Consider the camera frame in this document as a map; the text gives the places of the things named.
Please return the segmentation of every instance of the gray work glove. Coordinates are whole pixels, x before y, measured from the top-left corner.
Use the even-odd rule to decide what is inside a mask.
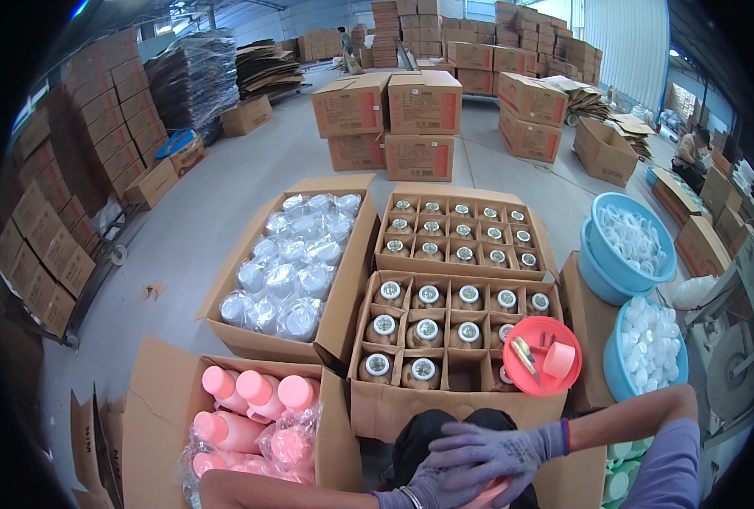
[[[432,467],[468,466],[450,476],[454,491],[486,486],[497,477],[511,476],[510,485],[493,500],[493,507],[506,507],[524,491],[538,468],[553,458],[569,454],[569,425],[552,422],[529,431],[493,431],[468,422],[446,422],[446,436],[431,442],[426,463]]]
[[[411,482],[404,487],[409,494],[399,489],[391,491],[373,491],[371,494],[377,497],[380,509],[417,509],[412,501],[413,496],[424,509],[457,509],[478,497],[487,486],[487,483],[474,485],[462,484],[461,489],[451,489],[448,481],[453,475],[465,473],[474,464],[465,464],[452,468],[432,467],[428,460],[420,463]]]

